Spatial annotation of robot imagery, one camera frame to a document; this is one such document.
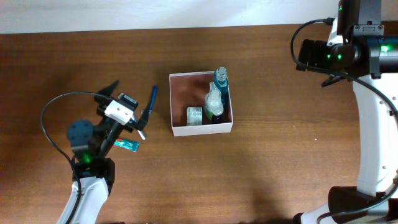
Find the blue disposable razor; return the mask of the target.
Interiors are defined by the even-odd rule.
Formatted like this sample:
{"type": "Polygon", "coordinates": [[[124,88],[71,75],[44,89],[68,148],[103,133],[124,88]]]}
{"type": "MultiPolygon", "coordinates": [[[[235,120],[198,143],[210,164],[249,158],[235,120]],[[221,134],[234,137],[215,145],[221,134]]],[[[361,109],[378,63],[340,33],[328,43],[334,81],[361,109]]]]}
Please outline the blue disposable razor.
{"type": "Polygon", "coordinates": [[[155,99],[156,99],[156,96],[157,96],[157,92],[158,92],[158,86],[154,85],[152,87],[152,92],[151,92],[151,95],[150,95],[149,104],[147,105],[147,107],[149,109],[149,114],[152,114],[152,110],[153,110],[153,107],[154,107],[154,103],[155,103],[155,99]]]}

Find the red green toothpaste tube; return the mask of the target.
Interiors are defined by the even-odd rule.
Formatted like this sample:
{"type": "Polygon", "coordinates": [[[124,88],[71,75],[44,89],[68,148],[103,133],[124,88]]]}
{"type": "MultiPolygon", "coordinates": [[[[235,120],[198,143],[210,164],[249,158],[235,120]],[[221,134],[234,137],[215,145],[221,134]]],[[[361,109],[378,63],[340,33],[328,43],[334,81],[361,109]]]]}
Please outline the red green toothpaste tube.
{"type": "Polygon", "coordinates": [[[129,151],[132,152],[137,152],[138,148],[139,148],[139,143],[135,142],[135,141],[129,141],[129,140],[125,140],[125,139],[117,139],[114,142],[114,145],[117,147],[121,147],[123,149],[127,149],[129,151]]]}

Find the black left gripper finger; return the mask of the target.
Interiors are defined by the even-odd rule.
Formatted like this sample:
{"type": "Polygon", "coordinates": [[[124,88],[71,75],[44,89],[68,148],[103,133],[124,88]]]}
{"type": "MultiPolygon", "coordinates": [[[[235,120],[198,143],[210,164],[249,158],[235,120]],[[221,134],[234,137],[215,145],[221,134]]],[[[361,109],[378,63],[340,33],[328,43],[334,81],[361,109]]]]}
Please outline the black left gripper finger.
{"type": "Polygon", "coordinates": [[[149,120],[150,101],[148,102],[144,112],[141,114],[140,119],[135,123],[134,128],[143,131],[149,120]]]}
{"type": "Polygon", "coordinates": [[[111,96],[113,94],[113,91],[117,88],[119,85],[119,80],[114,81],[112,84],[109,86],[104,87],[100,91],[97,92],[97,94],[94,96],[95,100],[112,100],[113,97],[111,96]]]}

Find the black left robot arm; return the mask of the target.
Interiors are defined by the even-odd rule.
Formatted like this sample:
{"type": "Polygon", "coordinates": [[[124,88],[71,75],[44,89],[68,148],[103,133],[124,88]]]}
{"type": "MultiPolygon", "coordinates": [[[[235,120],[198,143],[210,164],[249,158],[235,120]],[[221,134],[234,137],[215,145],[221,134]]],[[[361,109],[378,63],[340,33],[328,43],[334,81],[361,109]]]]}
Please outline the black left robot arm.
{"type": "Polygon", "coordinates": [[[96,92],[96,112],[101,116],[97,125],[81,119],[67,130],[73,153],[73,183],[59,223],[95,223],[113,188],[115,163],[106,156],[123,131],[132,132],[136,127],[134,110],[138,106],[125,94],[111,96],[118,84],[116,80],[96,92]]]}

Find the green mouthwash bottle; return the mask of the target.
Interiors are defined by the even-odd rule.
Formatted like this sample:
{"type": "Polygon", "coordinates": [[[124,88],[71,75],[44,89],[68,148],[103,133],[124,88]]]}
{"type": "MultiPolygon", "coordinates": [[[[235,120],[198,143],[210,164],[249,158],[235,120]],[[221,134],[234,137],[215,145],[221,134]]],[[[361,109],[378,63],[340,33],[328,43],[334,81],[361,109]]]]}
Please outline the green mouthwash bottle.
{"type": "Polygon", "coordinates": [[[221,92],[221,101],[225,106],[228,102],[228,77],[226,68],[220,67],[215,70],[214,83],[221,92]]]}

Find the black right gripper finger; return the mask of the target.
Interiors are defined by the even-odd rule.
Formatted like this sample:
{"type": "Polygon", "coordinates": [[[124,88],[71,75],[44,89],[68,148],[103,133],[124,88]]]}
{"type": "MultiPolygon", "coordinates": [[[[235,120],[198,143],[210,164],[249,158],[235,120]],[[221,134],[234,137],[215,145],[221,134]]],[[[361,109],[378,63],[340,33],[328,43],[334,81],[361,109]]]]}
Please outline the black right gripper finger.
{"type": "Polygon", "coordinates": [[[296,70],[301,72],[306,71],[306,67],[308,65],[308,61],[311,56],[313,46],[314,46],[313,40],[305,39],[302,41],[302,44],[300,46],[300,52],[298,55],[298,61],[301,63],[301,65],[297,64],[296,70]]]}
{"type": "Polygon", "coordinates": [[[327,42],[321,40],[308,40],[310,55],[308,58],[308,71],[311,72],[326,72],[326,51],[327,42]]]}

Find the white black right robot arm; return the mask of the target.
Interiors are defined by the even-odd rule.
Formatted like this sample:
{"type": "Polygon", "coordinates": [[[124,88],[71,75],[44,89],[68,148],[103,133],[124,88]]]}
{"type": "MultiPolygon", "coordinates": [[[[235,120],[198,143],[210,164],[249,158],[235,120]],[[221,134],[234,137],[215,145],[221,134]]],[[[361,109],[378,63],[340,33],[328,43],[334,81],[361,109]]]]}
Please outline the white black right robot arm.
{"type": "MultiPolygon", "coordinates": [[[[327,75],[323,86],[353,84],[359,110],[361,165],[354,187],[333,187],[328,201],[298,213],[294,223],[389,223],[397,219],[397,38],[339,34],[336,43],[304,40],[292,54],[297,70],[327,75]]],[[[233,107],[226,69],[169,76],[174,136],[215,134],[215,149],[231,130],[233,107]]]]}

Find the blue white toothbrush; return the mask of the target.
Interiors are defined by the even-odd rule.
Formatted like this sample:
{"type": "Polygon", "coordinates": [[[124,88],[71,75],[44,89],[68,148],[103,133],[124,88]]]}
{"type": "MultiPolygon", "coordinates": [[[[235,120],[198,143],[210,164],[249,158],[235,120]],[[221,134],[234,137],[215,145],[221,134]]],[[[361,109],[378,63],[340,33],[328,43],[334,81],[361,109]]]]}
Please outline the blue white toothbrush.
{"type": "MultiPolygon", "coordinates": [[[[134,122],[137,122],[134,113],[131,115],[131,118],[132,118],[132,120],[133,120],[134,122]]],[[[138,134],[140,135],[141,139],[142,139],[143,141],[145,141],[146,138],[147,138],[146,133],[145,133],[144,131],[141,131],[141,130],[138,130],[138,129],[136,129],[136,131],[137,131],[138,134]]]]}

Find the green white soap packet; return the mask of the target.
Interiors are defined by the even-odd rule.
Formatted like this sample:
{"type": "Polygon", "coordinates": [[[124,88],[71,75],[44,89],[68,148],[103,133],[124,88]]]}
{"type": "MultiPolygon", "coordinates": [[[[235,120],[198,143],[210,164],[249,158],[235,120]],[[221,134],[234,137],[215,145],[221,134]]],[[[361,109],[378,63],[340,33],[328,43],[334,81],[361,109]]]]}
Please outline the green white soap packet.
{"type": "Polygon", "coordinates": [[[187,108],[187,126],[200,126],[203,124],[203,110],[201,107],[187,108]]]}

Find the clear soap pump bottle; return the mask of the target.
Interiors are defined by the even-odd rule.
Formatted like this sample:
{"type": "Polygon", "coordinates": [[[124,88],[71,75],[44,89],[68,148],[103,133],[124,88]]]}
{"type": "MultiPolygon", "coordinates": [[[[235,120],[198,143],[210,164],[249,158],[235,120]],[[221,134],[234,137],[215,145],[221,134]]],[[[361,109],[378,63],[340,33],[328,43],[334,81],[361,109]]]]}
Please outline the clear soap pump bottle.
{"type": "Polygon", "coordinates": [[[210,82],[209,86],[209,93],[205,95],[205,114],[211,121],[211,124],[219,124],[221,123],[224,112],[221,92],[214,82],[210,82]]]}

